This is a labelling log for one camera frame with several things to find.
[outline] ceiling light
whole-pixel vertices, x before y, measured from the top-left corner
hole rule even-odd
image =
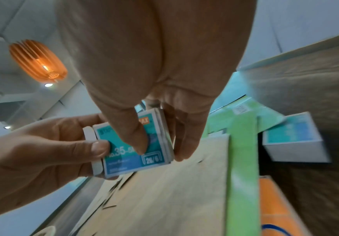
[[[67,76],[67,69],[44,44],[24,40],[9,47],[10,55],[32,78],[41,83],[56,83]]]

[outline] orange pendant lamp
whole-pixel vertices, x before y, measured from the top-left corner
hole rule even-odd
[[[67,69],[50,49],[40,42],[25,40],[9,46],[10,55],[32,78],[56,83],[67,76]]]

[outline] white cardboard box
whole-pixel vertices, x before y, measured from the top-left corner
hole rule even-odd
[[[286,116],[283,123],[264,131],[263,145],[273,161],[331,161],[309,112]]]

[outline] barcode label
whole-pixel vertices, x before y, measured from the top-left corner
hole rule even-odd
[[[241,105],[238,105],[235,108],[233,108],[233,112],[236,115],[239,115],[239,114],[242,114],[242,113],[245,113],[245,112],[249,112],[249,111],[251,111],[251,109],[245,104],[241,104]]]

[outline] hand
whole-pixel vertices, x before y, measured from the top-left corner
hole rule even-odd
[[[88,92],[127,144],[148,139],[134,106],[162,106],[175,159],[195,151],[241,59],[256,0],[59,0],[60,32]]]
[[[82,128],[103,122],[101,114],[49,119],[0,137],[0,214],[93,176],[90,162],[106,156],[110,144],[85,141]]]

